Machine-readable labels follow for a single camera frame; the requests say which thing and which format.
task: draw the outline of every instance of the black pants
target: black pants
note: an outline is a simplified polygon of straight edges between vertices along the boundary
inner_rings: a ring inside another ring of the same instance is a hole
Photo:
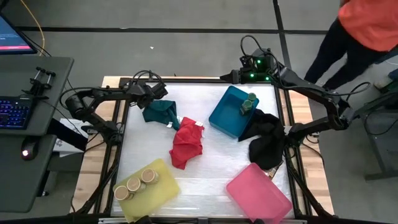
[[[323,87],[334,90],[358,77],[388,52],[369,49],[352,38],[337,19],[326,34],[318,55],[305,75],[305,80],[316,83],[318,79],[347,53],[346,64]]]

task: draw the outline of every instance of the computer mouse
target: computer mouse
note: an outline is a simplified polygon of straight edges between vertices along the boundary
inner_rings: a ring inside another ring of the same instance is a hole
[[[25,161],[31,161],[37,156],[39,150],[40,137],[26,136],[21,146],[21,158]]]

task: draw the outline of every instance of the keyboard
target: keyboard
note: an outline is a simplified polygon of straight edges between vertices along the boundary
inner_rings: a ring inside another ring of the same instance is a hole
[[[26,129],[32,107],[28,96],[0,96],[0,128]]]

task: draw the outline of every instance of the bubble wrap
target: bubble wrap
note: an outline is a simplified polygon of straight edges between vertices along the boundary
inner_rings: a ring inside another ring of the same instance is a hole
[[[242,171],[250,161],[249,144],[253,139],[238,142],[210,126],[208,118],[218,104],[228,84],[168,83],[163,100],[177,103],[177,115],[204,124],[203,155],[187,162],[185,170],[172,166],[169,150],[176,131],[157,122],[145,123],[142,110],[129,109],[121,152],[117,182],[161,158],[169,165],[181,188],[180,194],[151,214],[153,217],[221,217],[243,218],[244,213],[229,197],[226,184]],[[236,85],[260,99],[258,109],[278,116],[274,87],[271,85]],[[291,201],[286,164],[283,163],[273,183]],[[113,199],[112,216],[123,216],[119,203]],[[286,217],[293,218],[290,211]]]

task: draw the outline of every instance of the computer screen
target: computer screen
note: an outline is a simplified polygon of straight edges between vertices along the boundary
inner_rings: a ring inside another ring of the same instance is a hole
[[[0,55],[35,53],[36,49],[0,14]]]

